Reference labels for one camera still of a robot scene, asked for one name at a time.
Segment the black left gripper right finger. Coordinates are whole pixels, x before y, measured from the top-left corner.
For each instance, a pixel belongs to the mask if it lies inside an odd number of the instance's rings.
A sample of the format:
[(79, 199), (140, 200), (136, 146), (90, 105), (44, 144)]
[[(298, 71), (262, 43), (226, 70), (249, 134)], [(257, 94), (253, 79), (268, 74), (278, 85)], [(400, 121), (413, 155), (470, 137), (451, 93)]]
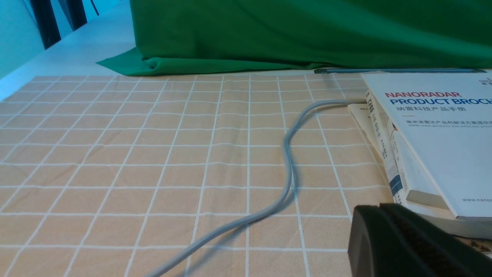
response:
[(490, 277), (491, 259), (397, 204), (379, 206), (404, 247), (427, 277)]

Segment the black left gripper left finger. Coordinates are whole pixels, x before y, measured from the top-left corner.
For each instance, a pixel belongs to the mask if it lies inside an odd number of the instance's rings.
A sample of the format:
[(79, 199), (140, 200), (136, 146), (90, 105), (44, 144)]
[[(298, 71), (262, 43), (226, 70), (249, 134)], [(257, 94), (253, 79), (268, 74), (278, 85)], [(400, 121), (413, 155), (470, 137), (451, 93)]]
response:
[(392, 218), (377, 206), (353, 212), (348, 257), (353, 277), (426, 277), (427, 267), (411, 252)]

